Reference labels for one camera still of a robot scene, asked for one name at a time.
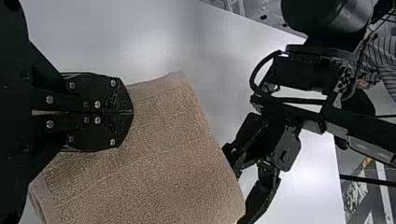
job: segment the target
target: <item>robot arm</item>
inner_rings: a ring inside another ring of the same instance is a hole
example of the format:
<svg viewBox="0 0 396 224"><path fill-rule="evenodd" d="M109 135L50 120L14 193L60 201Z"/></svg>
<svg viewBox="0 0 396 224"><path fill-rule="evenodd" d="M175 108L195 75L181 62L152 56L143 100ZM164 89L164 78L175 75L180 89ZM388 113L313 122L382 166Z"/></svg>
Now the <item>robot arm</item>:
<svg viewBox="0 0 396 224"><path fill-rule="evenodd" d="M360 154L396 167L396 150L391 141L396 137L396 125L354 114L339 106L341 101L354 93L357 86L359 67L357 73L353 73L353 69L345 64L350 61L359 64L359 59L352 52L364 38L370 23L371 5L368 2L282 1L288 25L309 37L303 45L288 45L285 52L276 51L258 64L250 78L250 87L254 91L250 102L259 114L247 115L235 140L222 148L237 178L242 170L253 164L257 164L259 169L258 181L247 196L247 213L238 224L255 223L266 212L279 187L280 172L290 170L301 150L299 133L302 129L317 134L332 133L346 139L351 148ZM378 17L392 9L393 4L383 2L375 6L375 17L371 22L376 22ZM313 7L316 4L329 8L305 13L309 8L320 8ZM340 6L338 14L331 11L331 8ZM348 18L343 11L350 13ZM339 20L344 21L345 26L340 26ZM273 64L257 86L255 77L270 60ZM327 99L272 96L281 86L319 91ZM322 105L322 109L314 113L286 103Z"/></svg>

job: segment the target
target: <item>metal bracket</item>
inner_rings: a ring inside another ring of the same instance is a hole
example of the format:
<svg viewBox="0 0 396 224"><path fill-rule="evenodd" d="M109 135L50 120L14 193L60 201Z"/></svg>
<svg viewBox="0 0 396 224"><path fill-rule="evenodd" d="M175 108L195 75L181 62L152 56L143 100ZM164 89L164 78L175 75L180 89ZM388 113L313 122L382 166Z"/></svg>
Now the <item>metal bracket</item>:
<svg viewBox="0 0 396 224"><path fill-rule="evenodd" d="M60 134L64 151L119 147L134 119L134 106L119 78L62 74L70 93L33 90L35 137Z"/></svg>

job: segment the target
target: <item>metal bolt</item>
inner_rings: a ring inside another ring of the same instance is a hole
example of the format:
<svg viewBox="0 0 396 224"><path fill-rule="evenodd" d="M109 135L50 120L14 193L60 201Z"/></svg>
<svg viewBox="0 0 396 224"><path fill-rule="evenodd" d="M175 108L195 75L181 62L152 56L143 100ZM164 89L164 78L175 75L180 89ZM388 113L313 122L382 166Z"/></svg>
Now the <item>metal bolt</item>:
<svg viewBox="0 0 396 224"><path fill-rule="evenodd" d="M47 104L52 105L53 104L53 97L52 96L47 96L46 102L47 102Z"/></svg>
<svg viewBox="0 0 396 224"><path fill-rule="evenodd" d="M116 145L116 139L111 139L110 145L114 147Z"/></svg>
<svg viewBox="0 0 396 224"><path fill-rule="evenodd" d="M100 124L102 122L102 120L99 117L95 118L95 124Z"/></svg>
<svg viewBox="0 0 396 224"><path fill-rule="evenodd" d="M71 90L73 90L75 87L76 87L76 83L74 83L74 82L70 82L70 83L69 83L69 88L70 88Z"/></svg>
<svg viewBox="0 0 396 224"><path fill-rule="evenodd" d="M74 136L69 136L68 139L67 139L67 141L68 141L69 143L75 143L76 139L75 139Z"/></svg>
<svg viewBox="0 0 396 224"><path fill-rule="evenodd" d="M95 101L95 108L99 109L102 106L102 104L100 103L100 101Z"/></svg>
<svg viewBox="0 0 396 224"><path fill-rule="evenodd" d="M55 124L53 123L53 120L48 120L47 121L47 128L48 129L52 129L55 126Z"/></svg>
<svg viewBox="0 0 396 224"><path fill-rule="evenodd" d="M90 122L91 122L90 117L85 117L85 118L84 118L84 123L90 123Z"/></svg>

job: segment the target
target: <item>screw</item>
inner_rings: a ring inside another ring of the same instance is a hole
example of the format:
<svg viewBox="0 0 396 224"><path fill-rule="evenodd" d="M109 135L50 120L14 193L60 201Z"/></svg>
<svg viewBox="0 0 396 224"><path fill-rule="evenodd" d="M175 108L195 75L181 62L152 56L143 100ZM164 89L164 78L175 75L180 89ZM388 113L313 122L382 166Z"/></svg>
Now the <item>screw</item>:
<svg viewBox="0 0 396 224"><path fill-rule="evenodd" d="M70 88L71 90L73 90L75 87L76 87L76 83L74 83L74 82L70 82L70 83L69 83L69 88Z"/></svg>
<svg viewBox="0 0 396 224"><path fill-rule="evenodd" d="M100 101L95 101L95 108L96 109L99 109L101 105L102 104L100 103Z"/></svg>
<svg viewBox="0 0 396 224"><path fill-rule="evenodd" d="M53 104L53 97L52 96L47 96L46 101L47 101L47 104L52 105Z"/></svg>
<svg viewBox="0 0 396 224"><path fill-rule="evenodd" d="M100 124L102 122L102 120L99 117L95 118L95 124Z"/></svg>
<svg viewBox="0 0 396 224"><path fill-rule="evenodd" d="M69 138L67 139L67 141L68 141L69 143L75 143L76 139L75 139L74 136L69 136Z"/></svg>
<svg viewBox="0 0 396 224"><path fill-rule="evenodd" d="M53 120L48 120L47 121L47 128L48 129L52 129L55 126L55 124L53 123Z"/></svg>
<svg viewBox="0 0 396 224"><path fill-rule="evenodd" d="M85 117L84 118L84 123L90 123L90 122L91 122L90 117Z"/></svg>

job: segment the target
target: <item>textured fabric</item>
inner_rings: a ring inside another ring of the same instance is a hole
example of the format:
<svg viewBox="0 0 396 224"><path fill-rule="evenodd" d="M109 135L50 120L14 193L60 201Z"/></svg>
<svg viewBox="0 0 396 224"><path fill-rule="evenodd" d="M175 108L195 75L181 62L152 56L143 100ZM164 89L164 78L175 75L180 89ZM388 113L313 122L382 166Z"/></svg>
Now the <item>textured fabric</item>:
<svg viewBox="0 0 396 224"><path fill-rule="evenodd" d="M30 185L43 223L235 223L242 192L183 75L127 88L135 119L122 147L60 153Z"/></svg>

